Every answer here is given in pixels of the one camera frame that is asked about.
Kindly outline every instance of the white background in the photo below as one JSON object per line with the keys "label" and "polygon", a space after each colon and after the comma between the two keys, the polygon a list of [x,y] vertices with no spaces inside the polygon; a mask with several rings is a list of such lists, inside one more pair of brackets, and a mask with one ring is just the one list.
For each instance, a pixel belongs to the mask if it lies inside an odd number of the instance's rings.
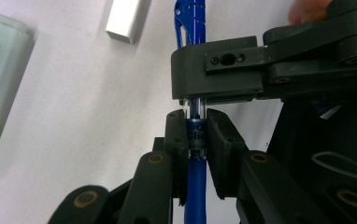
{"label": "white background", "polygon": [[[105,32],[112,0],[0,0],[0,13],[28,24],[36,44],[0,139],[0,223],[47,223],[84,185],[112,190],[164,136],[176,49],[175,1],[144,0],[134,45]],[[207,41],[286,25],[291,0],[207,1]],[[216,108],[250,149],[266,150],[279,101]],[[174,222],[182,223],[175,201]],[[235,200],[208,180],[207,222],[238,223]]]}

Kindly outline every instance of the white eraser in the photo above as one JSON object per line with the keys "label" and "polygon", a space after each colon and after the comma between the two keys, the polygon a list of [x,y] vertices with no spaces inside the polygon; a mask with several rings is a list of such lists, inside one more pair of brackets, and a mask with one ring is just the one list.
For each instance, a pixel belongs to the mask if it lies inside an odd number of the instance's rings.
{"label": "white eraser", "polygon": [[111,38],[133,44],[141,0],[114,0],[106,31]]}

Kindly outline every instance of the blue pen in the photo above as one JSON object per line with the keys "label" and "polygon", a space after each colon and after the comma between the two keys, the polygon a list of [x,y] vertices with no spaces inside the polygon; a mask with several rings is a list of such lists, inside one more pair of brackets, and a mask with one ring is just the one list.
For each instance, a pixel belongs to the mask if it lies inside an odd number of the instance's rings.
{"label": "blue pen", "polygon": [[[206,41],[205,0],[178,0],[175,4],[175,29],[178,48]],[[185,224],[206,224],[206,100],[185,101],[189,139],[188,194],[185,204]]]}

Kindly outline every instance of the pen clip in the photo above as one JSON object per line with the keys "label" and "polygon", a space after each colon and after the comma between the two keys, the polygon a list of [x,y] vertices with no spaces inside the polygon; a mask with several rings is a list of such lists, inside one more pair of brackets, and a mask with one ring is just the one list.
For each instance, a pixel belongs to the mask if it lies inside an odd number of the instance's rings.
{"label": "pen clip", "polygon": [[183,47],[181,28],[187,45],[205,43],[205,0],[178,0],[175,4],[175,29],[178,48]]}

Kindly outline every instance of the human hand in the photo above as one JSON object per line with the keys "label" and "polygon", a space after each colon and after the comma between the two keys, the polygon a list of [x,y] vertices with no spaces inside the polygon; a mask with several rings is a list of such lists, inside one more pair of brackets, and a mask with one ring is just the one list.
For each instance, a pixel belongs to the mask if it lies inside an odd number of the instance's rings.
{"label": "human hand", "polygon": [[332,0],[294,0],[289,11],[289,23],[301,24],[326,18],[325,9]]}

